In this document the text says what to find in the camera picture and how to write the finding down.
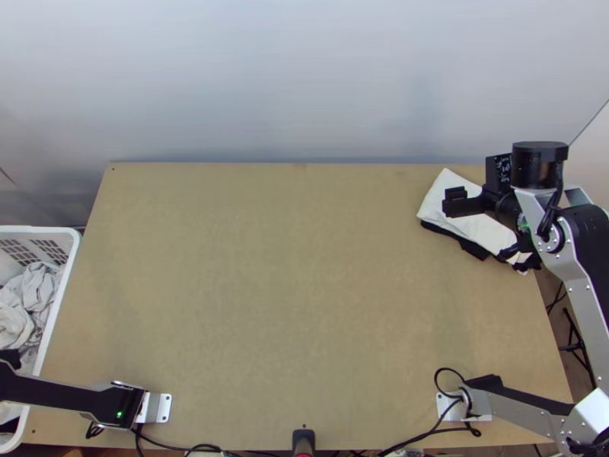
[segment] towel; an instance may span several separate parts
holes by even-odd
[[[445,168],[425,195],[416,217],[472,241],[493,255],[497,255],[502,249],[512,246],[516,242],[514,232],[486,214],[459,218],[446,217],[442,212],[442,201],[445,198],[444,191],[459,186],[465,187],[469,197],[477,197],[482,192],[482,187]],[[518,252],[507,261],[511,265],[520,264],[524,263],[529,256],[529,253]]]

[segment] white laundry basket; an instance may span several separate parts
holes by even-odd
[[[80,245],[81,236],[72,228],[63,227],[31,227],[29,225],[0,225],[0,284],[22,274],[28,264],[44,260],[46,262],[65,265],[55,301],[49,310],[38,355],[33,367],[33,375],[38,376],[42,368],[46,348],[49,346],[53,327],[57,320],[62,304],[65,285],[68,283],[76,251]],[[0,439],[0,454],[10,452],[19,446],[24,432],[29,406],[11,404],[15,416],[19,416],[17,431],[13,436]]]

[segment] tabletop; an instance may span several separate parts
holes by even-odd
[[[42,376],[174,396],[165,443],[383,449],[437,420],[432,377],[571,401],[533,275],[466,254],[416,212],[442,165],[112,164]],[[478,166],[450,166],[481,184]],[[457,380],[446,377],[447,388]],[[24,440],[85,440],[78,414],[32,408]],[[535,443],[494,419],[421,446]]]

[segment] black cable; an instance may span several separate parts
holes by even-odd
[[[440,392],[445,397],[448,397],[448,398],[461,398],[460,395],[447,394],[445,391],[440,389],[440,386],[438,385],[438,376],[440,375],[440,373],[445,372],[445,371],[449,371],[451,373],[454,373],[455,375],[459,376],[459,379],[461,380],[461,382],[465,383],[465,378],[457,370],[449,368],[447,366],[443,366],[442,368],[438,368],[435,371],[434,375],[433,375],[433,383],[435,384],[435,388],[437,388],[438,392]]]
[[[459,399],[453,401],[445,410],[444,412],[440,415],[440,418],[438,419],[438,421],[434,424],[434,426],[428,431],[428,432],[424,432],[421,433],[420,435],[415,436],[414,438],[410,438],[407,441],[403,441],[401,443],[398,443],[396,445],[393,445],[390,448],[387,448],[383,451],[380,451],[378,453],[378,457],[385,457],[388,454],[391,454],[393,451],[397,451],[398,449],[401,449],[403,447],[408,446],[409,444],[412,443],[416,443],[417,441],[420,441],[421,439],[425,439],[428,436],[431,435],[437,435],[439,433],[448,433],[448,432],[470,432],[472,435],[474,435],[476,438],[478,436],[482,435],[482,432],[480,432],[478,429],[473,428],[469,422],[465,423],[465,427],[453,427],[453,428],[448,428],[448,429],[440,429],[438,430],[438,427],[440,426],[440,424],[442,423],[442,421],[444,420],[444,418],[446,417],[446,414],[448,414],[448,412],[457,404],[457,403],[461,403],[463,401],[463,398],[459,397]]]
[[[207,444],[207,443],[200,443],[200,444],[197,444],[196,446],[193,446],[190,448],[179,447],[179,446],[170,446],[168,444],[160,443],[160,442],[155,441],[152,438],[148,438],[146,435],[142,434],[143,425],[144,425],[143,423],[139,423],[135,429],[131,429],[133,434],[136,436],[136,450],[138,452],[139,457],[144,457],[142,448],[139,445],[139,440],[141,440],[141,439],[143,439],[144,441],[147,441],[148,443],[154,444],[155,446],[160,447],[162,449],[168,449],[170,451],[185,452],[184,457],[187,457],[188,455],[190,455],[191,452],[194,452],[194,451],[218,452],[218,453],[222,452],[222,449],[220,447],[214,446],[213,444]]]
[[[245,452],[250,452],[252,454],[258,454],[258,455],[268,455],[269,457],[279,457],[277,454],[273,454],[272,452],[266,452],[266,451],[245,451]]]
[[[558,211],[558,203],[560,203],[560,197],[563,196],[563,163],[561,161],[556,162],[556,190],[550,197],[547,203],[544,217],[541,218],[539,227],[537,227],[537,235],[542,237],[543,240],[548,241],[550,239],[550,228],[556,219],[556,212]]]
[[[556,291],[556,295],[554,296],[554,300],[548,306],[546,306],[546,312],[548,315],[550,315],[550,313],[554,309],[554,306],[556,306],[556,304],[558,304],[559,302],[563,301],[565,299],[565,297],[567,296],[567,292],[560,295],[560,291],[563,290],[564,285],[565,285],[564,283],[560,283],[560,286],[559,286],[558,290]]]
[[[84,434],[84,437],[86,439],[94,438],[101,435],[104,430],[105,429],[103,427],[98,426],[95,422],[91,422],[89,424],[89,428],[87,428],[87,432]]]

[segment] white wall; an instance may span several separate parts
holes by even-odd
[[[4,0],[0,166],[88,217],[110,160],[478,161],[609,95],[606,0]]]
[[[582,186],[597,205],[609,210],[609,104],[571,145],[565,180]]]

